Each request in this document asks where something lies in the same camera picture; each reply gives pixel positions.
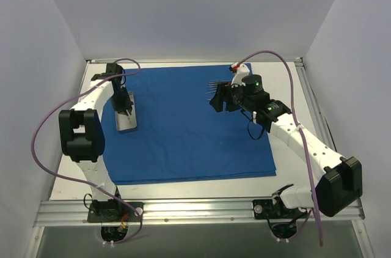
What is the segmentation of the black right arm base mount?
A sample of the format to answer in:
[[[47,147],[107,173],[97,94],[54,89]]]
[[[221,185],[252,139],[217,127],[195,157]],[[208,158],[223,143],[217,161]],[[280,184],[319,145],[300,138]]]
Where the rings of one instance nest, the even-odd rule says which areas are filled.
[[[252,201],[255,219],[295,219],[304,218],[308,213],[305,209],[289,209],[277,199],[254,199]]]

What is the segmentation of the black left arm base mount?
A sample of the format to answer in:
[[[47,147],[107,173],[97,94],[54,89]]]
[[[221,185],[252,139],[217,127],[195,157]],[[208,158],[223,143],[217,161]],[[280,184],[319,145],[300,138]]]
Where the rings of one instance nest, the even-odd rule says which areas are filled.
[[[92,201],[87,216],[88,223],[119,223],[139,221],[138,215],[144,210],[143,202],[127,202],[124,205],[116,200]]]

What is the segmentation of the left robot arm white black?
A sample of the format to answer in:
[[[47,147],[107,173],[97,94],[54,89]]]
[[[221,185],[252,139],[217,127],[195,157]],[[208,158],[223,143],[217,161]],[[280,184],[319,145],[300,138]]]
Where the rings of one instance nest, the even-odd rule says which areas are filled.
[[[103,108],[111,102],[115,116],[122,120],[120,131],[137,127],[134,96],[126,88],[121,59],[106,65],[103,73],[92,77],[89,93],[82,96],[71,109],[59,113],[60,143],[64,155],[82,170],[91,187],[92,210],[110,221],[118,220],[124,205],[118,201],[120,193],[111,180],[103,159],[105,138],[101,124]]]

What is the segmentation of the blue surgical cloth wrap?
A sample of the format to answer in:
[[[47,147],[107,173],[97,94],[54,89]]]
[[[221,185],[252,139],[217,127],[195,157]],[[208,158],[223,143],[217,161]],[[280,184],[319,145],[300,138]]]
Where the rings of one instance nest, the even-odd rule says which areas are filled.
[[[216,112],[208,81],[229,80],[227,66],[145,68],[130,74],[137,129],[120,133],[104,106],[104,163],[118,185],[268,177],[276,174],[268,135],[239,112]]]

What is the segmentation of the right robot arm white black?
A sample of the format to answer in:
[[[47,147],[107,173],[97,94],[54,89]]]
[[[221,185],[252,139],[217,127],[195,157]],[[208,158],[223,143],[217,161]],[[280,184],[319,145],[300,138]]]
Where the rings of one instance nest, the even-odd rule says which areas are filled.
[[[277,190],[271,209],[287,216],[293,209],[313,208],[333,217],[362,196],[362,164],[329,148],[295,117],[280,100],[263,89],[260,75],[246,75],[241,81],[211,82],[216,112],[241,111],[250,123],[261,126],[289,147],[309,169],[308,187],[289,184]]]

